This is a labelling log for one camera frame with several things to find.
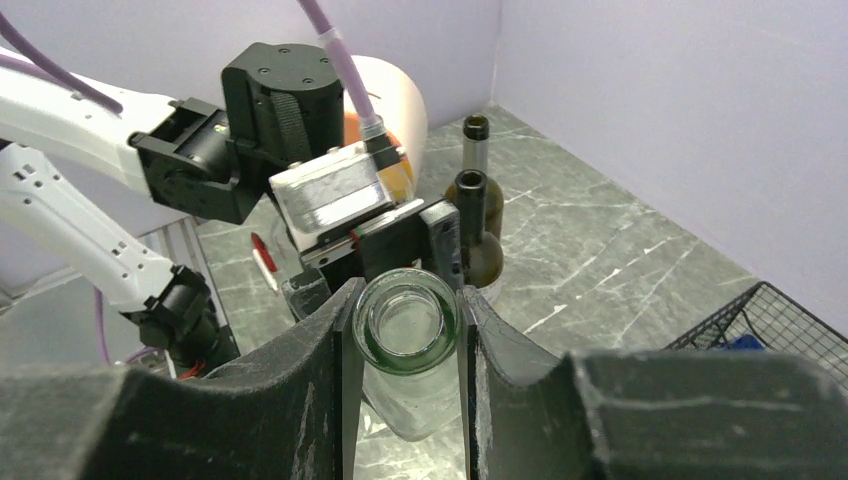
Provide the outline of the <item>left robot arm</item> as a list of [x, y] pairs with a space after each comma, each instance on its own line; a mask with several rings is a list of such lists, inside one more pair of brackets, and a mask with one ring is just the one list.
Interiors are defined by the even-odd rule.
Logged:
[[52, 163], [110, 176], [154, 203], [241, 224], [270, 198], [296, 260], [331, 289], [414, 262], [462, 284], [458, 218], [416, 197], [427, 118], [399, 67], [328, 48], [249, 46], [221, 75], [224, 107], [79, 77], [62, 84], [1, 56], [1, 217], [63, 257], [201, 377], [239, 354], [205, 276], [121, 228]]

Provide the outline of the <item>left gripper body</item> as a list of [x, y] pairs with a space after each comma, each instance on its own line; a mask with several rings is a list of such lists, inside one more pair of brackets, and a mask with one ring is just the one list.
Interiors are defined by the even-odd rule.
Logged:
[[448, 200], [415, 199], [340, 232], [302, 253], [300, 262], [320, 271], [332, 292], [350, 278], [371, 281], [416, 261], [457, 290], [464, 285], [459, 224], [459, 211]]

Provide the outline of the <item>clear slim glass bottle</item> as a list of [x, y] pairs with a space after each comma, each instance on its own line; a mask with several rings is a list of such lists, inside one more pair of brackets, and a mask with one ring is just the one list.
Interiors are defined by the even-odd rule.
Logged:
[[420, 268], [381, 274], [356, 302], [364, 398], [405, 441], [423, 440], [460, 414], [459, 320], [454, 291]]

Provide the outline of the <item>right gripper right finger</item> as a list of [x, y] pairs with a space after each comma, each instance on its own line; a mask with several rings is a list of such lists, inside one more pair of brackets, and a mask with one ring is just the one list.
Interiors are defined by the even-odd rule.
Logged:
[[571, 351], [556, 357], [462, 289], [471, 479], [843, 479], [847, 401], [798, 356]]

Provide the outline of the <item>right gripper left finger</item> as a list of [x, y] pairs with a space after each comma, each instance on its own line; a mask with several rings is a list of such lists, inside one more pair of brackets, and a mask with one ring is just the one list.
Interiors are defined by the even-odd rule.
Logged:
[[347, 281], [203, 378], [25, 366], [1, 376], [5, 479], [349, 479], [363, 362]]

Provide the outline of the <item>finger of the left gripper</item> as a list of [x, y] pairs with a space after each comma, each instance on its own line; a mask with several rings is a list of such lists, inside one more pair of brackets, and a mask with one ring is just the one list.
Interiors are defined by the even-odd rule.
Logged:
[[306, 268], [285, 280], [281, 291], [295, 322], [313, 314], [332, 295], [326, 278], [315, 268]]

